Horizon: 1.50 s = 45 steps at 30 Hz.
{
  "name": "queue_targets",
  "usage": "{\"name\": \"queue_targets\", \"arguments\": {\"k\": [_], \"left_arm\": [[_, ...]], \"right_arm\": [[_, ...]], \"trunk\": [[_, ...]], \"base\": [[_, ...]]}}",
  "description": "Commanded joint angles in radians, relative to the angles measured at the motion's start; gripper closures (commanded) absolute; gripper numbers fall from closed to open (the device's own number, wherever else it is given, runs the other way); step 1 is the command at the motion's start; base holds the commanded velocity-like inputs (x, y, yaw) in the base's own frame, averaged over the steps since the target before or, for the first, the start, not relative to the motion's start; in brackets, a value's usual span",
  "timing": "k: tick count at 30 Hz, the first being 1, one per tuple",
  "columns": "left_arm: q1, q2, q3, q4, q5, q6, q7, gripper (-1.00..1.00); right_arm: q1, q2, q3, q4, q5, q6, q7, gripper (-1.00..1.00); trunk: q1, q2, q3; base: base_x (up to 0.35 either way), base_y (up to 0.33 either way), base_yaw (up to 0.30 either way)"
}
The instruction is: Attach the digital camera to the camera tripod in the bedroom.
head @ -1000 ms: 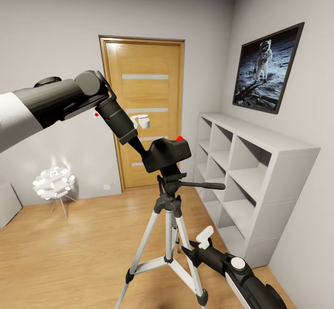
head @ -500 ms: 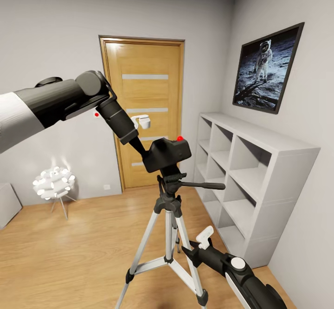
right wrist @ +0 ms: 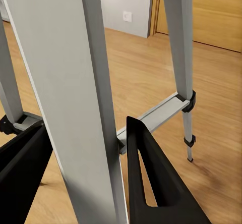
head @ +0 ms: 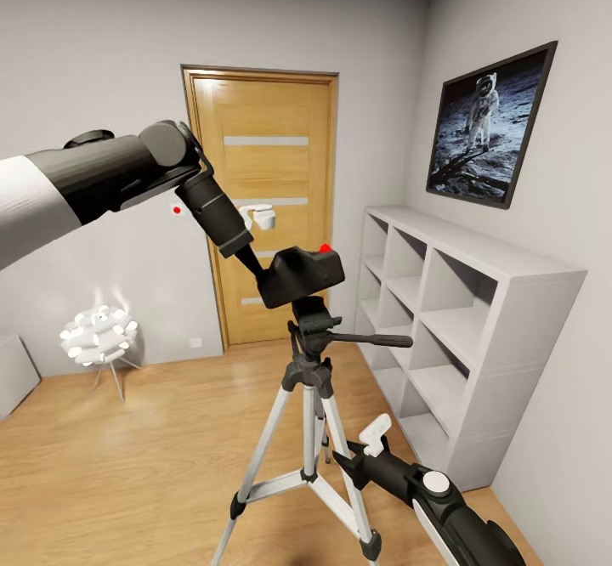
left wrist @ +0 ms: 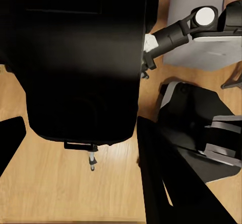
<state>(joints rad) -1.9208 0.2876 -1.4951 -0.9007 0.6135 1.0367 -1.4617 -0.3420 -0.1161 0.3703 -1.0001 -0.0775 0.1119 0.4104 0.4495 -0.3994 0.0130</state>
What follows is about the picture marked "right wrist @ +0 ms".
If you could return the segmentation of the camera tripod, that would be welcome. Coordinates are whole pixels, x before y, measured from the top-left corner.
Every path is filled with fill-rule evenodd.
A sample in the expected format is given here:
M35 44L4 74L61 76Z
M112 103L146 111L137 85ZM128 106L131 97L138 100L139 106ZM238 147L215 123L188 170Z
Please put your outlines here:
M101 0L3 0L41 117L23 111L0 12L0 132L43 120L78 224L129 224ZM193 0L164 0L177 91L142 114L150 133L182 111L192 163Z

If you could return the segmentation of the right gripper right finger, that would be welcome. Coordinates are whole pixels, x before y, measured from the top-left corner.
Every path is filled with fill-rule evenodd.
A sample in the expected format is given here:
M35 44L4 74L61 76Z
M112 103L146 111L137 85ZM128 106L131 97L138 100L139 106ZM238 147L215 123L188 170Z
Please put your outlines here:
M146 125L127 116L130 224L212 224ZM138 150L158 207L146 204Z

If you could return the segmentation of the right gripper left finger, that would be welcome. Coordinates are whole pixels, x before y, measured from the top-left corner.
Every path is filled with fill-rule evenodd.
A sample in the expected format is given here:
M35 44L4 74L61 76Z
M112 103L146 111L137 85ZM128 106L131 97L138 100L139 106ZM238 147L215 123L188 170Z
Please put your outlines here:
M24 224L53 148L43 120L0 147L0 224Z

